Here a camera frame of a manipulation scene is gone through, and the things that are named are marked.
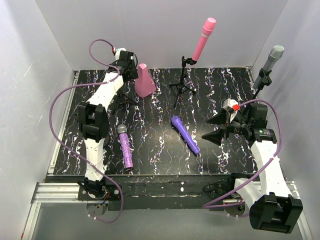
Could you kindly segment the purple glitter microphone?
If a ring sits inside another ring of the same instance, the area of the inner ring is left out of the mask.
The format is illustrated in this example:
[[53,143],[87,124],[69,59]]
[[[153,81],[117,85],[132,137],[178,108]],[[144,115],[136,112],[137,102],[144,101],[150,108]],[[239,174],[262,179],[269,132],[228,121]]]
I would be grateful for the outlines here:
[[132,153],[130,148],[130,143],[127,134],[127,127],[124,124],[120,124],[117,127],[117,132],[119,136],[119,142],[122,150],[124,168],[126,170],[131,170],[133,168]]

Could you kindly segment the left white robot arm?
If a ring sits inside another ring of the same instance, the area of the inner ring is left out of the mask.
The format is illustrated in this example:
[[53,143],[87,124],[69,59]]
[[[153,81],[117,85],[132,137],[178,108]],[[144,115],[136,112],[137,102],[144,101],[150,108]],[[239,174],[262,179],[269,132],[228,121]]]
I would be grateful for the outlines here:
[[105,74],[102,85],[87,100],[78,105],[78,128],[82,133],[85,143],[86,165],[83,188],[91,194],[102,194],[103,175],[103,149],[109,136],[110,123],[107,109],[113,98],[120,92],[125,80],[132,80],[138,77],[137,67],[134,61],[134,53],[125,48],[118,48],[115,51],[115,61],[112,66],[119,69],[118,72],[109,68]]

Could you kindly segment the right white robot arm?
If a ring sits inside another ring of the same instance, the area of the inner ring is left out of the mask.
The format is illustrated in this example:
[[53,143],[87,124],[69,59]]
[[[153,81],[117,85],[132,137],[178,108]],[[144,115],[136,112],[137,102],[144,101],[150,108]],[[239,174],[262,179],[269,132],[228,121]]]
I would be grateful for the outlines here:
[[220,145],[230,134],[242,135],[249,143],[257,172],[253,176],[232,173],[225,186],[217,191],[219,197],[204,204],[217,207],[217,202],[237,194],[249,208],[249,222],[253,229],[290,234],[303,211],[302,201],[292,196],[284,179],[278,153],[282,140],[267,128],[268,106],[250,100],[246,109],[233,99],[223,103],[222,110],[209,119],[219,128],[202,139]]

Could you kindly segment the black folding tripod stand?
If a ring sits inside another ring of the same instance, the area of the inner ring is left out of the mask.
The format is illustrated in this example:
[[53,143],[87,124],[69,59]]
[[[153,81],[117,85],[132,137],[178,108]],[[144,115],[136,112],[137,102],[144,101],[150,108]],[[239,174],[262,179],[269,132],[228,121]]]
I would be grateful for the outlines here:
[[191,92],[193,95],[196,94],[197,90],[195,88],[190,88],[186,85],[185,80],[187,78],[187,75],[185,73],[185,68],[187,65],[195,65],[197,62],[195,60],[192,60],[192,58],[185,58],[184,56],[181,57],[181,75],[179,78],[178,83],[170,83],[169,87],[176,87],[177,89],[177,95],[175,99],[175,103],[173,105],[173,108],[175,109],[178,103],[179,98],[182,96],[185,92]]

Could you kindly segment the pink microphone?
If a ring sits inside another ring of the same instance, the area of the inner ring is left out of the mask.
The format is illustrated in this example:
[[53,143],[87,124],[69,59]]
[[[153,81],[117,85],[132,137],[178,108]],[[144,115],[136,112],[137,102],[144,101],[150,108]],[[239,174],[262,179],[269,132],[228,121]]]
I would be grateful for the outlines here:
[[191,57],[191,59],[194,62],[197,62],[199,60],[200,55],[201,55],[201,53],[202,53],[202,51],[208,41],[208,38],[210,37],[210,35],[214,31],[215,25],[216,25],[216,20],[213,17],[209,17],[205,21],[205,23],[202,27],[201,36],[200,36],[199,41],[196,45],[194,53]]

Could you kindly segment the black round-base mic stand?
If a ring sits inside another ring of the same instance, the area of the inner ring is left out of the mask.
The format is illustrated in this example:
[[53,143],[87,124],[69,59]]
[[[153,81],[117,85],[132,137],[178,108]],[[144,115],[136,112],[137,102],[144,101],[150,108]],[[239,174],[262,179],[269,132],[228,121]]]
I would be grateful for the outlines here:
[[260,69],[258,77],[260,77],[260,81],[257,85],[256,88],[256,92],[253,95],[252,99],[254,100],[259,92],[265,87],[265,86],[269,86],[272,83],[271,78],[269,77],[270,73],[272,72],[272,70],[270,71],[265,71],[263,68]]

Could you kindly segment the silver microphone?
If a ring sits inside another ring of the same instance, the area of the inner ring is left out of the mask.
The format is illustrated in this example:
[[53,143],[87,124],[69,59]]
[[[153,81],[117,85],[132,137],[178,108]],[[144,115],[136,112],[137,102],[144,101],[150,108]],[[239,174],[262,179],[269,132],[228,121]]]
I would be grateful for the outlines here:
[[[283,56],[285,48],[282,45],[275,45],[268,53],[267,60],[261,70],[264,71],[265,74],[268,74],[272,71],[275,63]],[[261,73],[258,74],[257,78],[254,81],[253,88],[255,90],[258,89],[258,85],[262,82],[263,75]]]

